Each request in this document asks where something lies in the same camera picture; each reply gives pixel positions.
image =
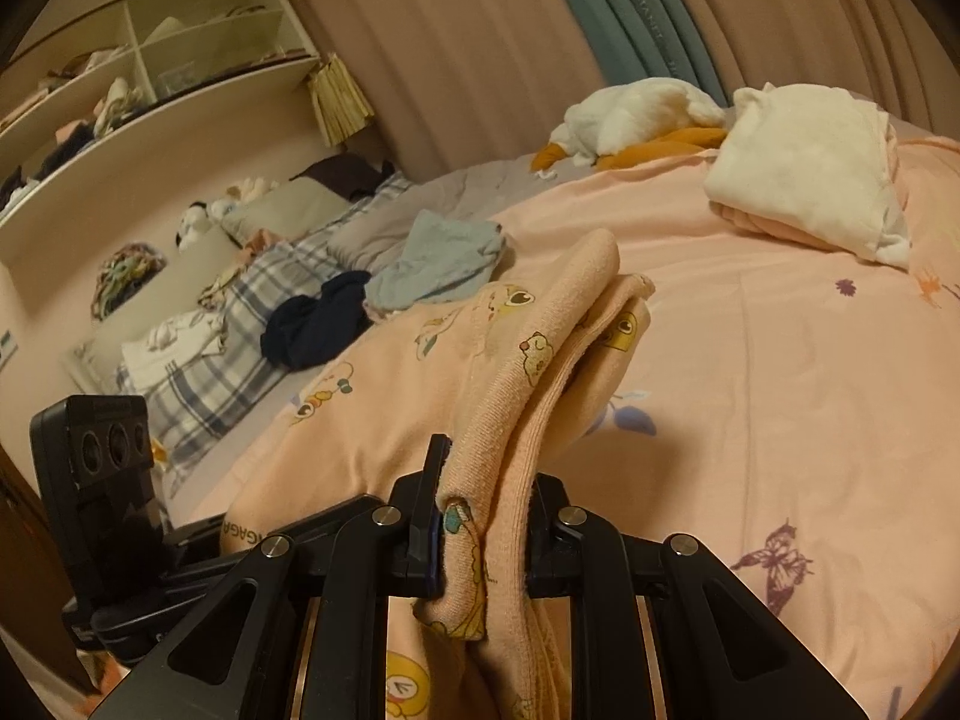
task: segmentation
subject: gray pillow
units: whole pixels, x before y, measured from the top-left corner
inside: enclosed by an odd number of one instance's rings
[[[197,308],[197,298],[232,264],[237,247],[213,227],[160,271],[140,292],[96,326],[84,341],[66,352],[61,365],[83,392],[117,394],[120,344],[136,341],[152,327]]]
[[[323,227],[349,207],[339,194],[312,178],[295,178],[233,209],[220,225],[240,245],[246,245],[260,229],[294,241]]]

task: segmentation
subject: yellow cartoon face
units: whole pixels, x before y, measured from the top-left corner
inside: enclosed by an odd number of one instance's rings
[[[416,358],[418,360],[426,359],[426,356],[430,353],[437,343],[437,337],[440,333],[448,331],[450,325],[453,324],[453,320],[457,319],[457,314],[460,313],[458,308],[456,311],[451,311],[449,314],[445,314],[443,317],[438,319],[430,319],[429,322],[424,322],[424,326],[421,327],[419,336],[416,336],[414,339],[416,343]]]
[[[314,385],[314,391],[306,395],[301,404],[296,407],[294,424],[311,418],[320,406],[333,398],[334,394],[338,392],[344,395],[350,394],[353,391],[350,385],[352,375],[353,365],[349,362],[338,362],[337,365],[323,372],[323,378]]]
[[[530,386],[536,386],[539,377],[544,375],[544,370],[553,360],[553,346],[550,346],[550,341],[546,340],[543,333],[534,333],[520,343],[520,351],[523,352],[523,370],[527,380]]]
[[[617,317],[613,324],[603,331],[603,335],[597,338],[602,346],[608,346],[611,349],[619,349],[621,352],[630,351],[630,346],[637,336],[637,317],[629,311],[624,311]]]
[[[409,658],[387,650],[387,714],[417,717],[430,702],[430,678]]]
[[[522,287],[515,284],[498,284],[490,296],[488,307],[490,313],[487,319],[492,322],[493,319],[502,317],[503,314],[510,314],[518,308],[529,306],[536,301],[531,293],[528,293]]]

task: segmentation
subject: metal screw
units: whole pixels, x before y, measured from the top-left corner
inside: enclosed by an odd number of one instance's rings
[[[290,550],[290,541],[283,536],[269,536],[260,543],[260,552],[267,557],[280,557]]]
[[[689,557],[690,555],[696,555],[700,545],[693,536],[688,536],[686,533],[677,533],[674,538],[670,539],[670,549],[678,555]]]
[[[587,513],[579,506],[565,506],[557,512],[557,518],[565,525],[583,525],[587,521]]]
[[[374,509],[371,516],[377,525],[395,525],[400,522],[400,509],[395,506],[381,506]]]

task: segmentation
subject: brown curtain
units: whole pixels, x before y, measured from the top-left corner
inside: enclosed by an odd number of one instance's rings
[[[683,0],[728,90],[819,83],[960,138],[960,74],[910,0]]]
[[[291,0],[415,180],[541,148],[604,85],[564,0]]]

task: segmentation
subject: camera lens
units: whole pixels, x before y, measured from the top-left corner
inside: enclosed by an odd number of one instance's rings
[[[147,431],[139,422],[133,428],[133,446],[136,447],[136,453],[141,457],[147,452]]]
[[[110,459],[114,466],[119,469],[127,461],[127,454],[130,451],[130,443],[127,441],[127,431],[123,425],[110,425],[110,432],[107,434],[107,446],[110,450]]]
[[[100,462],[103,456],[100,454],[100,442],[93,433],[87,433],[83,436],[83,443],[80,445],[80,457],[83,459],[83,467],[90,473],[96,473],[100,470]]]

